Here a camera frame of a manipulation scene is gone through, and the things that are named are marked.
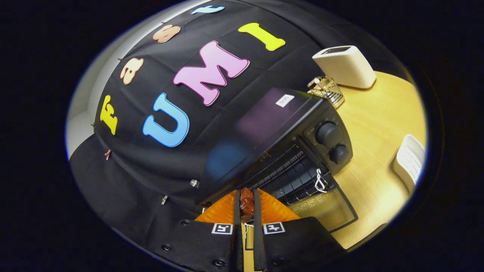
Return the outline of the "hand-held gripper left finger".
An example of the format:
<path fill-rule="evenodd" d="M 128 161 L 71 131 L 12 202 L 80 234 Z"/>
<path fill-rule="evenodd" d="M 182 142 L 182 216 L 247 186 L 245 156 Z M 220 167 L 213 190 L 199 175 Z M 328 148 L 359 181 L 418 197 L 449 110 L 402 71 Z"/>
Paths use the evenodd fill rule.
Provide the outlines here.
<path fill-rule="evenodd" d="M 184 272 L 242 272 L 240 197 L 240 190 L 197 190 L 194 203 L 204 211 L 157 217 L 147 250 Z"/>

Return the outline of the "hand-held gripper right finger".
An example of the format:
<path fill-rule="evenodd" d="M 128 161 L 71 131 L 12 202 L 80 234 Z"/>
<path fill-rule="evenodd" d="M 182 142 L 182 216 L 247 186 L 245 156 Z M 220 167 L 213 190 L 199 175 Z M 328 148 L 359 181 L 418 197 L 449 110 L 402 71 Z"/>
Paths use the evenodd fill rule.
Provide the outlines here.
<path fill-rule="evenodd" d="M 253 257 L 254 270 L 262 272 L 320 272 L 324 265 L 346 253 L 341 244 L 314 217 L 266 220 L 268 204 L 273 215 L 289 209 L 270 194 L 255 189 Z"/>

